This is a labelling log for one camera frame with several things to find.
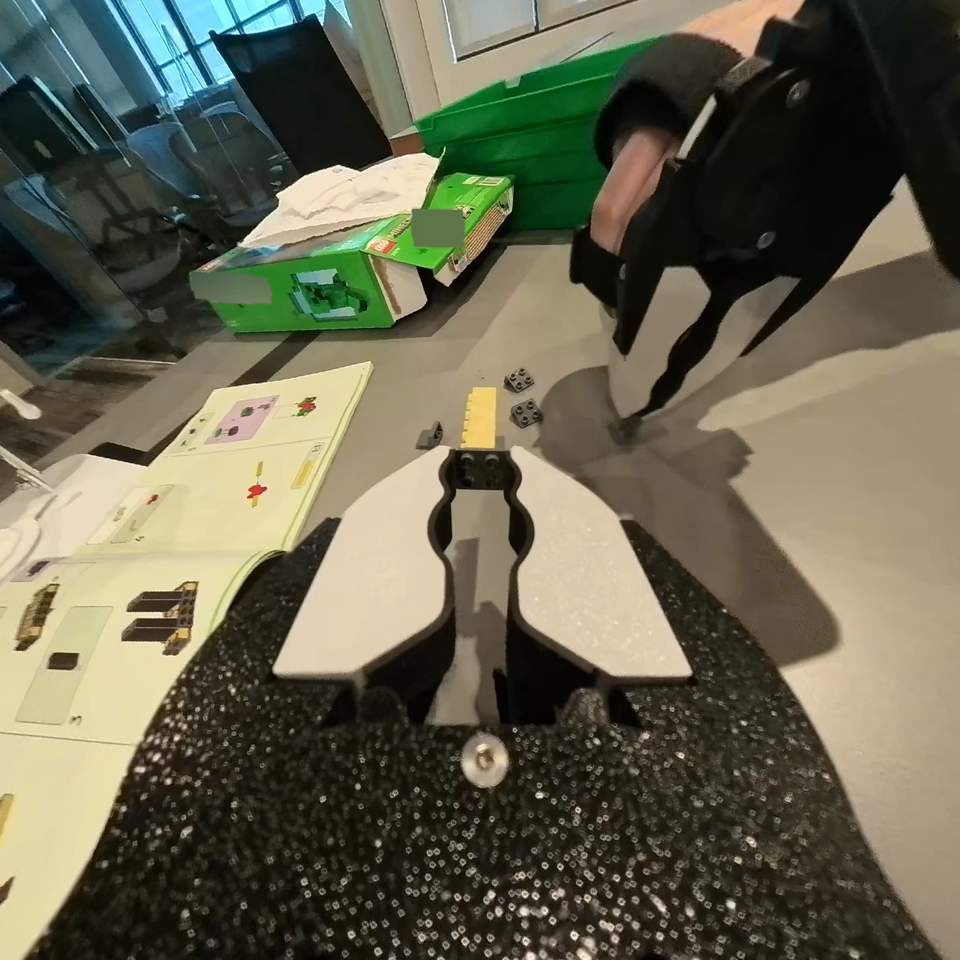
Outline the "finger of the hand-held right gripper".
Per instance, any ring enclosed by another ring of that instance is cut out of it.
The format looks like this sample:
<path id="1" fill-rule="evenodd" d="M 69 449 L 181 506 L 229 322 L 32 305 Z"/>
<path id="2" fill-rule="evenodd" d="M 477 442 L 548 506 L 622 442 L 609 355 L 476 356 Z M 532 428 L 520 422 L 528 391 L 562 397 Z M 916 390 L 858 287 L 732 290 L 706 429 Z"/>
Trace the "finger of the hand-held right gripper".
<path id="1" fill-rule="evenodd" d="M 750 343 L 761 333 L 774 312 L 799 284 L 793 277 L 779 277 L 741 296 L 719 323 L 711 346 L 696 365 L 687 372 L 666 401 L 650 404 L 649 414 L 668 410 L 720 377 L 746 353 Z"/>
<path id="2" fill-rule="evenodd" d="M 627 355 L 608 342 L 608 392 L 621 418 L 647 408 L 656 383 L 666 373 L 669 354 L 702 313 L 702 298 L 656 298 Z"/>

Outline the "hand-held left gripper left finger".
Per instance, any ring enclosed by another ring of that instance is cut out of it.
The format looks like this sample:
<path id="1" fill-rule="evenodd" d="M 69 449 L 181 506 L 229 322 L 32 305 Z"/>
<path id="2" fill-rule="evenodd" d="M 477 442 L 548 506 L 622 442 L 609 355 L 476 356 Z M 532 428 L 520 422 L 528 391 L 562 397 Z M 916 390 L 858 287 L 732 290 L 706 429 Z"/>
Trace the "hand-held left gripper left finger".
<path id="1" fill-rule="evenodd" d="M 282 680 L 365 687 L 440 627 L 451 569 L 436 524 L 453 450 L 434 448 L 344 512 L 272 666 Z"/>

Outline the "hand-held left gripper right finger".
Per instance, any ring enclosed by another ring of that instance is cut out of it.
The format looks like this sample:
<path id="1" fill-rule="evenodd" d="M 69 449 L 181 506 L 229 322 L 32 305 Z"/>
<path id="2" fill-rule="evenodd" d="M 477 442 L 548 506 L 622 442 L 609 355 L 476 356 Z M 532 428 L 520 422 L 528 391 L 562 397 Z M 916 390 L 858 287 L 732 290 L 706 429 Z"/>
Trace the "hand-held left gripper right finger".
<path id="1" fill-rule="evenodd" d="M 685 683 L 692 669 L 618 514 L 522 447 L 511 504 L 526 540 L 513 571 L 514 609 L 535 640 L 616 685 Z"/>

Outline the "black square toy brick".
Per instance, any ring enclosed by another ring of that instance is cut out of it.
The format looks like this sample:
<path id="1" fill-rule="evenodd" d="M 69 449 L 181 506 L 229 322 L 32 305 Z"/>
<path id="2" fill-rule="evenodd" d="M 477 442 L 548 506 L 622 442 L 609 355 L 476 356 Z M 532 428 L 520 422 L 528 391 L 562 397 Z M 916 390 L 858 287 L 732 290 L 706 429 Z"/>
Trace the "black square toy brick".
<path id="1" fill-rule="evenodd" d="M 451 489 L 460 491 L 509 492 L 517 482 L 517 468 L 507 450 L 459 448 L 448 461 Z"/>

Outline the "yellow toy brick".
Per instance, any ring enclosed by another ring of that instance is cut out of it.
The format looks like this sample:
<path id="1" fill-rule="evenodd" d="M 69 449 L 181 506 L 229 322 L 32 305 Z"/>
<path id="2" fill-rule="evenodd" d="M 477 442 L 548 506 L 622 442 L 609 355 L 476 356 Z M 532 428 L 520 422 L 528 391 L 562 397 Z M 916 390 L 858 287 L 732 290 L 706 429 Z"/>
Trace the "yellow toy brick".
<path id="1" fill-rule="evenodd" d="M 498 448 L 498 388 L 474 387 L 465 399 L 458 450 Z"/>

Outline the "grey desk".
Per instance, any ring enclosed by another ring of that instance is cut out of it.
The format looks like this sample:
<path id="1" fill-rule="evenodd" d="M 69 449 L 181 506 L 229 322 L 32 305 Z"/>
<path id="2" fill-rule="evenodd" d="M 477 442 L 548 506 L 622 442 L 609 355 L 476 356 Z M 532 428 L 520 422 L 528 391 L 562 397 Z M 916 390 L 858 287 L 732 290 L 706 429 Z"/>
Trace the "grey desk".
<path id="1" fill-rule="evenodd" d="M 546 234 L 494 242 L 461 287 L 385 334 L 315 342 L 217 333 L 101 399 L 33 394 L 2 441 L 38 465 L 113 441 L 159 447 L 220 386 L 371 361 L 374 374 L 309 524 L 410 460 L 422 426 L 528 366 L 544 424 L 509 444 L 635 519 L 748 628 L 814 722 L 864 834 L 910 901 L 958 869 L 958 284 L 906 185 L 801 316 L 618 443 L 607 338 Z"/>

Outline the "pale green instruction booklet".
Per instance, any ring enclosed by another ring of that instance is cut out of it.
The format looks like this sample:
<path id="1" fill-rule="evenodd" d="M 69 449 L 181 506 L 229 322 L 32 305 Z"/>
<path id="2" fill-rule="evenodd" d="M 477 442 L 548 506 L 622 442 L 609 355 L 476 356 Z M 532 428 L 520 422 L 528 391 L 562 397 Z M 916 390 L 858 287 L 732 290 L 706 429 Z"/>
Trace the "pale green instruction booklet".
<path id="1" fill-rule="evenodd" d="M 289 551 L 372 362 L 215 390 L 63 559 L 2 586 L 2 915 L 56 910 L 176 680 Z"/>

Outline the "green plastic bin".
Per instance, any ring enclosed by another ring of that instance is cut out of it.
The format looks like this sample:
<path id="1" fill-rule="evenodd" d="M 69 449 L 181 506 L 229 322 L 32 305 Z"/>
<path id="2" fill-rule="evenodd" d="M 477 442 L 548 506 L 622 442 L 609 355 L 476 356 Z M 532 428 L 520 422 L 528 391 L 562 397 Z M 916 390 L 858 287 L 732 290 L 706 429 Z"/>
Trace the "green plastic bin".
<path id="1" fill-rule="evenodd" d="M 605 177 L 594 150 L 598 114 L 621 68 L 659 41 L 588 50 L 492 83 L 417 119 L 422 148 L 445 173 L 511 177 L 513 231 L 579 228 Z"/>

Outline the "green toy box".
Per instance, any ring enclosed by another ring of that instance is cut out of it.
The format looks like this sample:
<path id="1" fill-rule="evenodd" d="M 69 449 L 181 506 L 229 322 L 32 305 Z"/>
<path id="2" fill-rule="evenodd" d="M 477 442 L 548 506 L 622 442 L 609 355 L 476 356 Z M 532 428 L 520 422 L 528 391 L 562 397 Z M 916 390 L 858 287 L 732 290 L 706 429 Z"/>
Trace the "green toy box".
<path id="1" fill-rule="evenodd" d="M 514 207 L 509 175 L 449 174 L 425 200 L 429 213 L 462 217 L 456 246 L 417 246 L 419 212 L 287 246 L 239 246 L 193 270 L 195 299 L 236 334 L 386 330 L 462 285 Z"/>

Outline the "torn white paper bag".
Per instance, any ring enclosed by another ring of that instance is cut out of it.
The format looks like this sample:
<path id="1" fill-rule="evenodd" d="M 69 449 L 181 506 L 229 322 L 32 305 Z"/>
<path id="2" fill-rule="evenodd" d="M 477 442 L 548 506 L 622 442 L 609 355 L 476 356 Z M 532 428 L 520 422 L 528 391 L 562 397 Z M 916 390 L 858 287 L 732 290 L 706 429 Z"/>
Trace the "torn white paper bag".
<path id="1" fill-rule="evenodd" d="M 238 246 L 284 247 L 410 213 L 424 204 L 440 164 L 418 152 L 362 171 L 336 165 L 306 174 L 277 194 L 276 209 Z"/>

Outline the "grey office chair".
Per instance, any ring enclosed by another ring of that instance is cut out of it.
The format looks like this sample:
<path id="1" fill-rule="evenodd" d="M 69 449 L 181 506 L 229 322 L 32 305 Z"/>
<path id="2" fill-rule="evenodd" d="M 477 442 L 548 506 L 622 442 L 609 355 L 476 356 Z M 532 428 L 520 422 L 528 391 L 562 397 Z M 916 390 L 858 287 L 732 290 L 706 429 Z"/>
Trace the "grey office chair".
<path id="1" fill-rule="evenodd" d="M 250 233 L 297 178 L 286 152 L 232 102 L 142 126 L 126 148 L 174 221 L 219 247 Z"/>

